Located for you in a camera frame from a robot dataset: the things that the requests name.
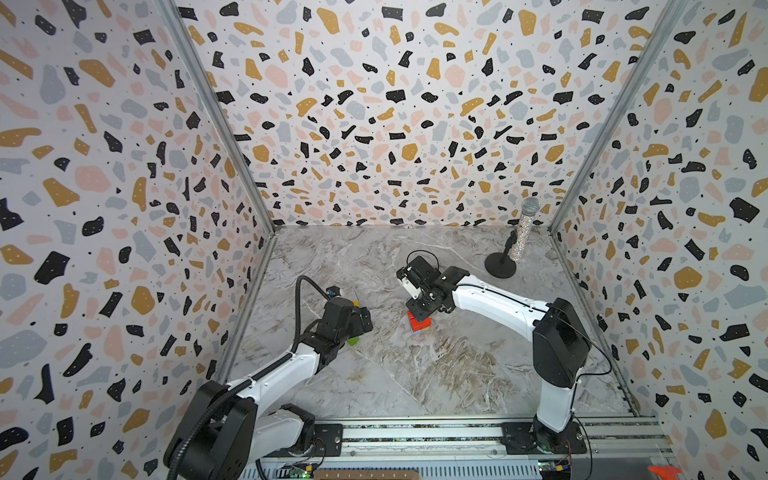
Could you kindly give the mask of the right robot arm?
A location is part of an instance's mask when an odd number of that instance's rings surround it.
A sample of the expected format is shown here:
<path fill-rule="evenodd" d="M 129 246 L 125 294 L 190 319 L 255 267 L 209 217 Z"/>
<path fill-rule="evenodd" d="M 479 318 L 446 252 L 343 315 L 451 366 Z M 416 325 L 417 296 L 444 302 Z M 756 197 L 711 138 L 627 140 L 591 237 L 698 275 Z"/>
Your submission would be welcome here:
<path fill-rule="evenodd" d="M 575 308 L 565 299 L 544 302 L 491 285 L 451 266 L 441 272 L 418 256 L 396 277 L 408 292 L 408 312 L 422 322 L 436 312 L 474 312 L 531 344 L 532 364 L 541 380 L 536 414 L 526 433 L 512 441 L 524 452 L 576 452 L 573 404 L 592 345 Z"/>

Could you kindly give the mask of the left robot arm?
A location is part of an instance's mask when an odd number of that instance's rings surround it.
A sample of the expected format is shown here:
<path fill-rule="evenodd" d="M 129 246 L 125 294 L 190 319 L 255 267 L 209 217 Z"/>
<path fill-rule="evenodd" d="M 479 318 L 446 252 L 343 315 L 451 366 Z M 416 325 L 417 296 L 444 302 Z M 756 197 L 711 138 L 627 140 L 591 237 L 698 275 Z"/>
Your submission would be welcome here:
<path fill-rule="evenodd" d="M 278 450 L 314 448 L 315 416 L 293 404 L 270 408 L 321 372 L 348 340 L 373 330 L 369 310 L 340 296 L 295 331 L 291 347 L 266 367 L 229 383 L 210 380 L 194 394 L 163 458 L 169 479 L 238 479 Z"/>

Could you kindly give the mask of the red block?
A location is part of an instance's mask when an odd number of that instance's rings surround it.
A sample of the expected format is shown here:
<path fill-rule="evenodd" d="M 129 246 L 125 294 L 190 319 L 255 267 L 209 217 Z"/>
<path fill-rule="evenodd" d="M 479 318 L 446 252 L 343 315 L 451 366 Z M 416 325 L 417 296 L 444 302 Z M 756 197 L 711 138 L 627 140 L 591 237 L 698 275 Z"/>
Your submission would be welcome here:
<path fill-rule="evenodd" d="M 432 319 L 429 317 L 426 317 L 423 320 L 419 320 L 410 311 L 407 312 L 407 317 L 408 317 L 409 325 L 411 327 L 411 331 L 413 333 L 426 330 L 430 328 L 432 325 Z"/>

